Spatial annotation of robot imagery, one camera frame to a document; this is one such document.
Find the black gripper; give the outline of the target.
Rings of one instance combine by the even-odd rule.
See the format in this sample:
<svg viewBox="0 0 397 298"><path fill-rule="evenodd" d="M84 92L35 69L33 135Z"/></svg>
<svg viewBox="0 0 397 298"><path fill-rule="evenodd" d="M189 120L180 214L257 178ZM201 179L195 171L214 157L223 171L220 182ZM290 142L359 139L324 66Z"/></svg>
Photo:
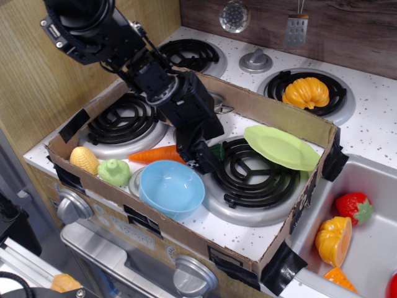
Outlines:
<svg viewBox="0 0 397 298"><path fill-rule="evenodd" d="M200 174L217 171L219 159L205 141L223 135L224 128L198 76L192 71L169 75L167 88L156 95L156 107L176 128L178 154L185 164Z"/></svg>

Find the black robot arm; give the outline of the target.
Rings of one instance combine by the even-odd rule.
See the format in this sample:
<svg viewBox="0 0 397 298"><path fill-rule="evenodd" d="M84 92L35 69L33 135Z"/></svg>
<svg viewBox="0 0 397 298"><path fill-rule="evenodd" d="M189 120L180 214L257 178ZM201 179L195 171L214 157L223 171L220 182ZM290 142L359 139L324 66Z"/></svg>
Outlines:
<svg viewBox="0 0 397 298"><path fill-rule="evenodd" d="M60 51L82 65L100 63L116 74L176 129L177 152L199 173L221 162L206 144L223 135L215 103L192 71L176 71L137 22L114 1L45 1L42 28Z"/></svg>

